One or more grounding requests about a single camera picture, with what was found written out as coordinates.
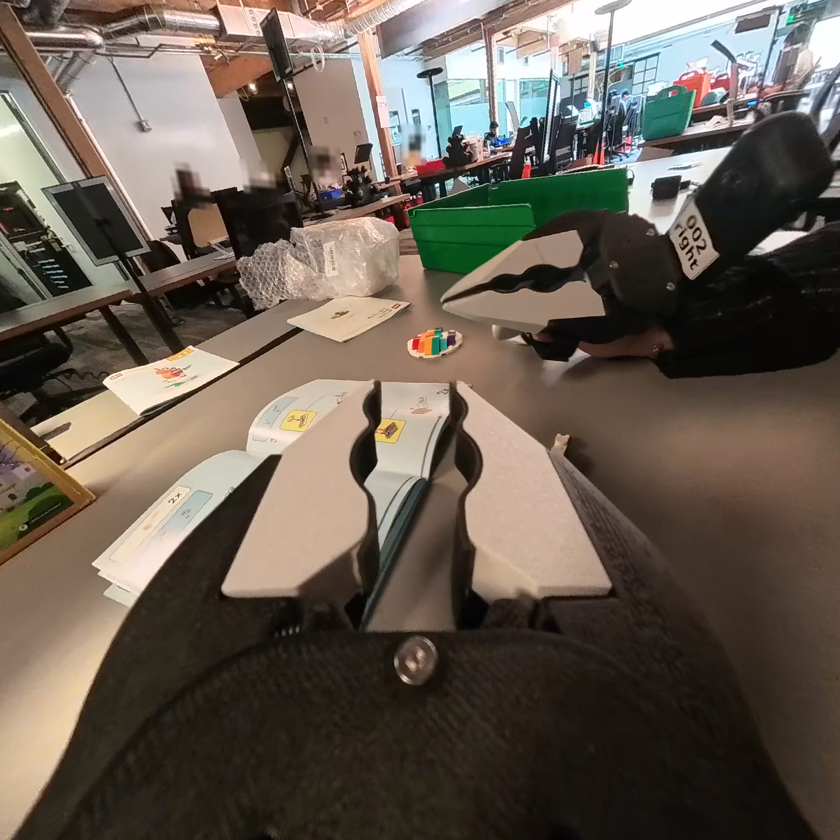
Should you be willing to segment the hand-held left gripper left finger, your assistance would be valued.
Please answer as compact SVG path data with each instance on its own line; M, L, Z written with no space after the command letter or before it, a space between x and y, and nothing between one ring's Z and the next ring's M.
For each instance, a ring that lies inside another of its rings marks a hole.
M222 585L231 598L371 593L380 569L375 502L382 386L364 381L288 446L277 462Z

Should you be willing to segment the open lego instruction booklet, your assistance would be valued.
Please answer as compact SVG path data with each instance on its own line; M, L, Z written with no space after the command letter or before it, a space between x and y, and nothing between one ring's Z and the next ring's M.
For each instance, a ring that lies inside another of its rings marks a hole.
M245 450L205 459L161 494L92 563L108 583L106 598L131 607L163 563L269 456L282 455L361 384L316 380L280 395L249 427ZM449 385L381 383L377 464L364 485L374 501L380 549L378 595L425 495L438 440L449 416Z

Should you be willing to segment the empty green plastic bin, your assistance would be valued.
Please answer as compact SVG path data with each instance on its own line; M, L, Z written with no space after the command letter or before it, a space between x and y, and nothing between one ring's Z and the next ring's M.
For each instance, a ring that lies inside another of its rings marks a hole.
M489 206L515 208L531 228L575 211L629 210L629 183L624 168L596 168L566 174L507 181L492 186Z
M422 205L410 210L408 217L423 267L460 275L485 264L535 227L527 204Z

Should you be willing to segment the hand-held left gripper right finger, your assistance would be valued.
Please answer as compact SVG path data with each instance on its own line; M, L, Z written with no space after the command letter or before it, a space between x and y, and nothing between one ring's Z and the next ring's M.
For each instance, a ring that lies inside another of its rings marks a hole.
M602 597L613 585L550 452L473 388L451 385L454 597Z

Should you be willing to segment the black hanging monitor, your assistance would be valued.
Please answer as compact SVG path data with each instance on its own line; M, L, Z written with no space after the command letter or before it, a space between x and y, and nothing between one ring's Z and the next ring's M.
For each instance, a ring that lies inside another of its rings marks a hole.
M293 78L294 69L277 10L271 9L259 26L266 42L275 79L278 83L286 83Z

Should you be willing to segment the person's right hand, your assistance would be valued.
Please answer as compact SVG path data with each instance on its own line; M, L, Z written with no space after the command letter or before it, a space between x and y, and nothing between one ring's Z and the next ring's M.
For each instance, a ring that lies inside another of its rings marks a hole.
M580 342L578 350L596 359L645 358L655 360L659 355L672 351L675 345L663 329L648 329L628 334L607 343Z

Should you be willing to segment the brown wooden desk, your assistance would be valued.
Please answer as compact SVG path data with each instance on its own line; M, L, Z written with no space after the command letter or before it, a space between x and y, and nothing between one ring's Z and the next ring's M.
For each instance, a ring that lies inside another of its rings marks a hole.
M153 298L160 298L172 309L196 308L213 299L213 283L220 275L235 272L233 254L214 251L210 255L189 259L174 266L161 268L141 277Z
M111 310L111 307L134 295L134 290L123 283L110 287L89 287L4 312L1 315L1 343L38 333L57 332L72 322L82 320L90 312L99 312L132 361L135 364L147 364L148 358Z

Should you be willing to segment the silver air duct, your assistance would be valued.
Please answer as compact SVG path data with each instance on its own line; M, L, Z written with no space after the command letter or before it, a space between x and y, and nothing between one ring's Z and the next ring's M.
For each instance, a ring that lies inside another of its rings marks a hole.
M112 41L136 35L165 34L215 38L222 34L222 22L213 12L142 6L130 9L126 14L101 26L74 24L39 28L25 25L24 32L33 46L41 52L97 52Z

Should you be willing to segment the instruction booklet with red figure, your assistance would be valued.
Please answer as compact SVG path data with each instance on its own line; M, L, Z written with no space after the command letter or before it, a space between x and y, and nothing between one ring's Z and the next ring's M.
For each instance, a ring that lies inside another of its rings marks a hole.
M103 380L103 384L135 415L142 417L215 382L238 367L236 361L188 346L157 362L113 373Z

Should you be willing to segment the green tote bag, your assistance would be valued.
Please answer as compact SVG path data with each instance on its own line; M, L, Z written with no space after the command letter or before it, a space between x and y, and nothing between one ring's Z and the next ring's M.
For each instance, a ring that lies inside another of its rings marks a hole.
M664 88L644 106L642 138L646 143L680 136L689 124L696 92L682 85Z

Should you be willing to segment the rainbow lego assembly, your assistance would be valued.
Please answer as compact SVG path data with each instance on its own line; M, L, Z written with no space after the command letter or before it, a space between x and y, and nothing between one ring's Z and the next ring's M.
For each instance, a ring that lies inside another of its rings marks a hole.
M416 359L432 360L456 352L463 341L462 333L455 329L434 328L409 339L406 350Z

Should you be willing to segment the yellow lego set box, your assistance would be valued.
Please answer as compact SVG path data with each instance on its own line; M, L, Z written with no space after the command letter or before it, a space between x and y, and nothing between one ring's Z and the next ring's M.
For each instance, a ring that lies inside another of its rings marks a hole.
M95 501L95 495L1 422L1 563Z

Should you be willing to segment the person's right forearm dark sleeve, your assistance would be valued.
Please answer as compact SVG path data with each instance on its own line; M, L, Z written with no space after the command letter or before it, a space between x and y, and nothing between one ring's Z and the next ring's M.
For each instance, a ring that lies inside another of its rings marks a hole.
M784 371L839 347L839 223L684 290L654 362L670 379Z

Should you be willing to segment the black floor lamp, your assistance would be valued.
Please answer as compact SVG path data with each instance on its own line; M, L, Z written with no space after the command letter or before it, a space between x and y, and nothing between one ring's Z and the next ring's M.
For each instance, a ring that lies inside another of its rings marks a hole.
M604 133L606 125L606 110L608 100L609 76L611 71L611 64L613 58L613 37L614 37L614 22L616 13L629 5L630 1L611 1L602 5L595 10L595 14L599 16L608 16L608 29L606 38L605 61L603 67L602 77L602 98L601 98L601 114L598 126L598 132L595 142L595 152L593 154L593 163L595 165L603 165L605 162L606 153L604 151Z
M445 63L439 61L427 66L423 75L427 77L432 92L438 157L443 159L447 156L448 139L453 129Z

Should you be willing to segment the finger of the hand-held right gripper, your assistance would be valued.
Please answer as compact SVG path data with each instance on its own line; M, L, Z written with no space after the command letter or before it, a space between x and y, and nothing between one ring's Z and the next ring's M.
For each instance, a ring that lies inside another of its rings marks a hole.
M540 332L551 321L599 319L606 315L603 298L587 279L569 280L551 291L448 291L442 308L457 317L519 333Z
M578 233L523 238L464 275L441 302L471 298L485 291L554 292L581 280L584 244Z

